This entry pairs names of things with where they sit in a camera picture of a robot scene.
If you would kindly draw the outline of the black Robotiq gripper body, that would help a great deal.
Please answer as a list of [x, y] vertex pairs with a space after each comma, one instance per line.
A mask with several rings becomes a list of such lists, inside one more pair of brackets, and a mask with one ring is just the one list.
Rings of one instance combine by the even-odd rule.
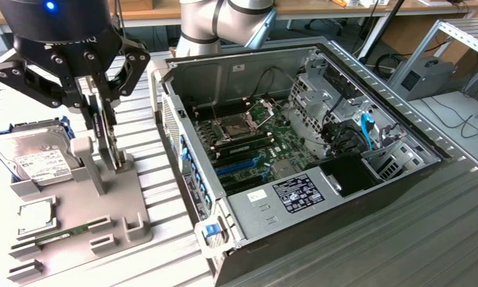
[[0, 1], [0, 11], [14, 34], [17, 53], [46, 72], [55, 74], [58, 54], [73, 77], [89, 75], [87, 51], [103, 70], [110, 67], [122, 40], [107, 1]]

